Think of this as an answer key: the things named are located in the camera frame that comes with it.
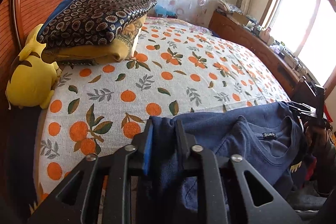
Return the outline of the person's right hand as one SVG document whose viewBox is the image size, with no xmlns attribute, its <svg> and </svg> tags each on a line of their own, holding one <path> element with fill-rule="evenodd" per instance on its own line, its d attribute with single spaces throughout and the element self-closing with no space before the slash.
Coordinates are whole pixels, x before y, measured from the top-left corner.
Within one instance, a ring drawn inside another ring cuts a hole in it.
<svg viewBox="0 0 336 224">
<path fill-rule="evenodd" d="M 329 139 L 325 128 L 312 125 L 310 122 L 304 124 L 306 141 L 311 153 L 320 160 L 335 159 L 335 146 Z"/>
</svg>

